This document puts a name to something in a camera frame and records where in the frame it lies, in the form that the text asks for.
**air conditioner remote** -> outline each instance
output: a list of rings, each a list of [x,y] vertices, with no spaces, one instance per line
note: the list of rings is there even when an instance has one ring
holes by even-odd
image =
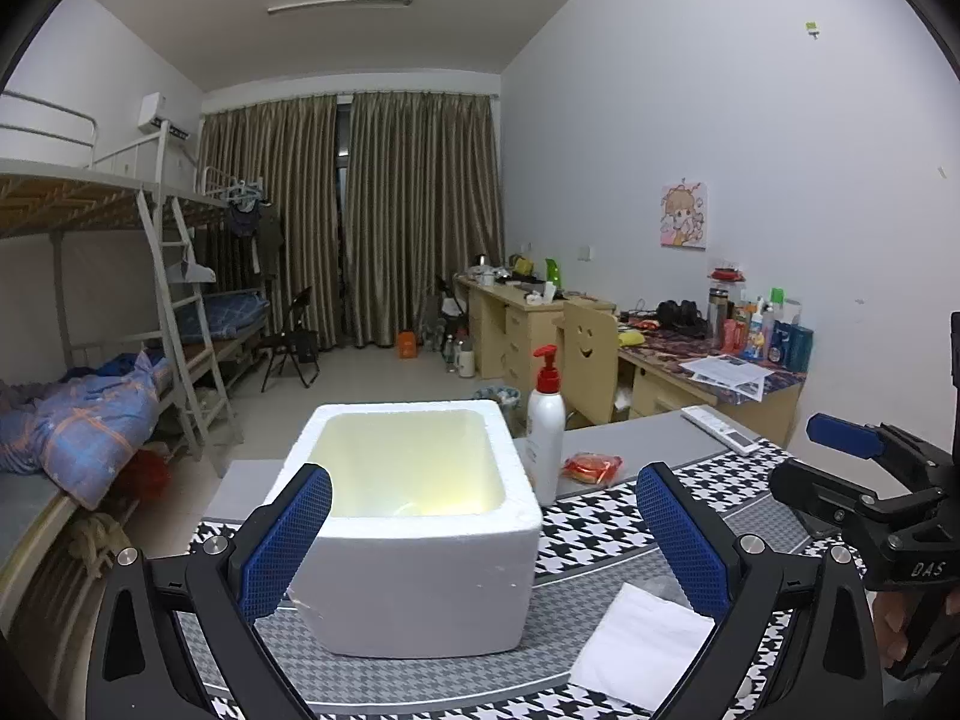
[[[687,406],[680,411],[693,424],[709,433],[714,439],[730,447],[738,455],[749,455],[751,452],[760,449],[757,442],[748,439],[733,425],[709,412],[703,406]]]

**gray table top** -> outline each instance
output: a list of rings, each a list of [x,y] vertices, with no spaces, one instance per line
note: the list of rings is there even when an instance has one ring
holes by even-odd
[[[714,413],[750,439],[757,437],[757,433],[748,430],[739,422],[721,413]],[[517,451],[522,453],[524,442],[526,439],[514,441]],[[568,430],[563,434],[564,458],[577,452],[595,452],[623,458],[623,465],[613,484],[635,478],[643,466],[651,463],[666,463],[673,469],[727,451],[730,450],[725,445],[698,428],[680,412],[659,413],[656,416],[628,419],[626,422]],[[595,488],[563,476],[557,485],[558,495],[587,493],[589,490]]]
[[[756,433],[733,422],[731,418],[723,416],[723,419],[736,425],[751,439],[757,437]],[[515,441],[518,450],[522,451],[524,441],[525,439]],[[726,451],[726,446],[693,425],[679,412],[568,430],[563,434],[565,458],[577,452],[621,456],[623,466],[616,476],[616,482],[635,477],[643,466],[657,461],[670,467],[682,466]],[[234,461],[206,508],[205,517],[242,522],[263,503],[277,474],[280,473],[282,464],[282,460]],[[589,490],[594,488],[565,478],[560,479],[557,487],[558,495],[584,493]]]

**bed ladder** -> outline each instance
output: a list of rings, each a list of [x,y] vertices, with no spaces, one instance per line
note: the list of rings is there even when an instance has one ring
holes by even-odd
[[[173,362],[172,370],[174,374],[173,386],[176,411],[178,412],[179,422],[181,423],[181,428],[184,430],[190,451],[194,456],[194,460],[198,461],[203,456],[205,447],[211,445],[210,425],[222,410],[226,410],[227,412],[227,421],[229,422],[234,440],[236,442],[242,442],[243,434],[240,430],[236,413],[234,413],[233,405],[230,403],[229,396],[227,396],[227,387],[224,385],[224,378],[220,372],[220,364],[217,361],[216,350],[213,347],[213,339],[210,338],[210,328],[206,321],[206,309],[205,306],[203,306],[203,291],[200,288],[200,284],[197,282],[190,284],[192,293],[189,298],[175,301],[170,295],[170,284],[167,280],[166,265],[163,261],[163,250],[165,248],[176,248],[184,255],[182,259],[187,263],[196,264],[193,241],[190,238],[190,233],[184,221],[184,212],[181,210],[179,198],[174,194],[174,196],[171,196],[169,199],[170,209],[173,212],[174,221],[176,222],[176,231],[178,231],[179,234],[179,239],[175,241],[163,240],[164,199],[161,197],[154,198],[152,218],[150,207],[147,204],[146,196],[142,190],[137,194],[136,203],[140,210],[140,220],[143,223],[144,231],[147,233],[147,241],[150,244],[152,259],[154,260],[155,280],[157,281],[157,307],[160,308],[158,313],[160,314],[160,329],[163,336],[163,351],[167,359]],[[200,399],[197,397],[197,391],[193,386],[193,378],[191,376],[192,367],[186,360],[184,343],[181,341],[178,327],[176,327],[176,309],[187,305],[196,305],[197,319],[200,322],[200,333],[203,334],[203,351],[200,353],[200,356],[195,357],[189,362],[192,362],[192,367],[196,367],[197,365],[204,364],[209,358],[210,372],[213,375],[213,381],[216,385],[217,401],[207,410],[203,409],[200,405]],[[194,429],[200,434],[199,443],[194,434]],[[219,461],[215,461],[213,464],[218,475],[222,477],[226,472],[226,467]]]

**blue gripper pad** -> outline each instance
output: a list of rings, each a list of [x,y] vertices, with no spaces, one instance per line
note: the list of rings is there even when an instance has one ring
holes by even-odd
[[[879,457],[886,448],[876,430],[825,413],[815,413],[808,420],[806,436],[814,443],[864,460]]]
[[[717,622],[723,619],[731,605],[728,567],[654,466],[637,476],[637,509],[693,610]]]
[[[294,485],[299,485],[299,489],[292,490]],[[241,568],[237,605],[248,623],[253,624],[258,617],[266,617],[277,610],[307,550],[330,514],[332,503],[330,475],[320,466],[304,466],[272,504],[257,509],[244,523],[244,527],[250,524],[256,528],[256,517],[261,512],[275,517],[266,536],[253,548]],[[284,504],[285,508],[278,515],[271,511]],[[238,532],[236,541],[242,541],[240,536]]]

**cartoon girl poster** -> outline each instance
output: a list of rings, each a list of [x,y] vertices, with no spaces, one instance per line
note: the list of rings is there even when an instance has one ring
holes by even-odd
[[[684,179],[664,187],[661,196],[661,245],[707,248],[707,186]]]

